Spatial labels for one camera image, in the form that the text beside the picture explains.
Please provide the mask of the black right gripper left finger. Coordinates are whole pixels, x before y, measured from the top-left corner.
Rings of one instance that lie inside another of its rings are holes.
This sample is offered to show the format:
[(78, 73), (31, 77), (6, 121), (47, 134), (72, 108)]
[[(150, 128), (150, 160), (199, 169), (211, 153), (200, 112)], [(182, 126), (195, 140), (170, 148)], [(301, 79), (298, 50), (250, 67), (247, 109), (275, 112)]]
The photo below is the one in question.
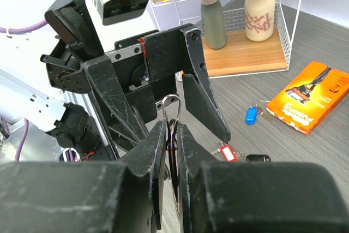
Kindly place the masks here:
[(161, 229), (166, 124), (116, 161), (1, 165), (1, 232)]

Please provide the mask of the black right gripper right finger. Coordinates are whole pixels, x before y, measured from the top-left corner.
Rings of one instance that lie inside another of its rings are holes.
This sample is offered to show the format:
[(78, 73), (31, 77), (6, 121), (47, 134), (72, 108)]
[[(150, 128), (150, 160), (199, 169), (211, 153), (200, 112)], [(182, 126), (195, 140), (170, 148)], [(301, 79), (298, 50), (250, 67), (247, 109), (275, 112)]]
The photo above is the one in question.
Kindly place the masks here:
[(332, 175), (314, 163), (222, 162), (177, 130), (182, 232), (348, 232)]

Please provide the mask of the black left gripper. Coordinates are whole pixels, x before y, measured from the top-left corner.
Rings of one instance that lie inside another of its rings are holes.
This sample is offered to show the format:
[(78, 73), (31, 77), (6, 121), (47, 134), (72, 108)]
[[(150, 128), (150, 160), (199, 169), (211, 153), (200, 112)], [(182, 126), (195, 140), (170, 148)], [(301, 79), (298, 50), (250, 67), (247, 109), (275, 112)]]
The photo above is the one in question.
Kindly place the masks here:
[(163, 97), (177, 92), (175, 74), (179, 71), (183, 72), (186, 110), (222, 142), (231, 139), (220, 109), (210, 98), (201, 30), (193, 24), (119, 41), (115, 50), (84, 62), (83, 68), (117, 120), (107, 130), (126, 152), (147, 137), (145, 123), (157, 117)]

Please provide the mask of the blue key tag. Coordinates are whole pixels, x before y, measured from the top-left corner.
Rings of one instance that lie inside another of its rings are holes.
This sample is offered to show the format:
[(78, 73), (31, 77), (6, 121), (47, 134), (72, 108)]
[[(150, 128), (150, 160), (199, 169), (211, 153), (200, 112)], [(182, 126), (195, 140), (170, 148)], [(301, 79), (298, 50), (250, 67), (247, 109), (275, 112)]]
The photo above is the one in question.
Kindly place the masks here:
[(257, 107), (249, 107), (246, 111), (246, 116), (245, 116), (245, 123), (247, 125), (253, 125), (256, 122), (258, 115), (258, 109)]

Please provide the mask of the silver key with blue tag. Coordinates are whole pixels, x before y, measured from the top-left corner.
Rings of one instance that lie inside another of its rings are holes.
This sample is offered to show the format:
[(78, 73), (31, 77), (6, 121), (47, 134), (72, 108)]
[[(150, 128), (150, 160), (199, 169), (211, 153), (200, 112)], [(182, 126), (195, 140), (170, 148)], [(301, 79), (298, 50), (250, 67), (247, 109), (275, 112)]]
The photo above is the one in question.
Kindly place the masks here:
[(266, 120), (268, 120), (270, 122), (272, 121), (272, 119), (265, 114), (263, 108), (261, 108), (257, 104), (252, 105), (251, 108), (255, 108), (257, 110), (257, 115), (258, 116), (261, 116), (261, 117), (263, 117), (264, 119), (266, 119)]

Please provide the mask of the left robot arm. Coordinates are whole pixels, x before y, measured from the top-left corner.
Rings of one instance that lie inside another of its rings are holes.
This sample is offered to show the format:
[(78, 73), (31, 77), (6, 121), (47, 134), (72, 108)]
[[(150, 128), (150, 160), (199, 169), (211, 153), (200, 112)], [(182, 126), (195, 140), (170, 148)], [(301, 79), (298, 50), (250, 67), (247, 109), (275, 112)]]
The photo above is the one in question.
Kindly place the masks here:
[(53, 52), (40, 59), (49, 82), (64, 91), (91, 95), (107, 131), (110, 159), (119, 158), (117, 147), (129, 151), (143, 140), (146, 123), (156, 119), (166, 103), (177, 100), (179, 71), (186, 109), (220, 140), (231, 139), (209, 82), (201, 32), (194, 25), (137, 34), (104, 52), (85, 0), (56, 0), (45, 16), (58, 33)]

